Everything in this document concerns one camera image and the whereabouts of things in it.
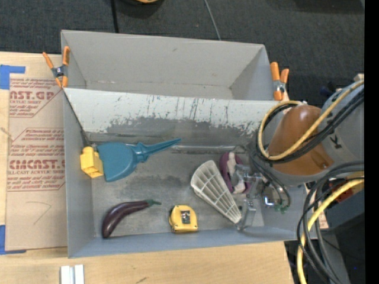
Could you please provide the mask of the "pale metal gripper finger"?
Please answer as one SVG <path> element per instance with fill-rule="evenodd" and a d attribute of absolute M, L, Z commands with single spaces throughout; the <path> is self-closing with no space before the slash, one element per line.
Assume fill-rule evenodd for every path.
<path fill-rule="evenodd" d="M 259 173 L 252 173 L 249 166 L 237 164 L 235 172 L 232 174 L 232 186 L 234 188 L 251 188 L 260 178 Z"/>
<path fill-rule="evenodd" d="M 243 231 L 253 225 L 256 207 L 253 200 L 244 200 L 241 209 L 241 219 L 237 223 L 237 230 Z"/>

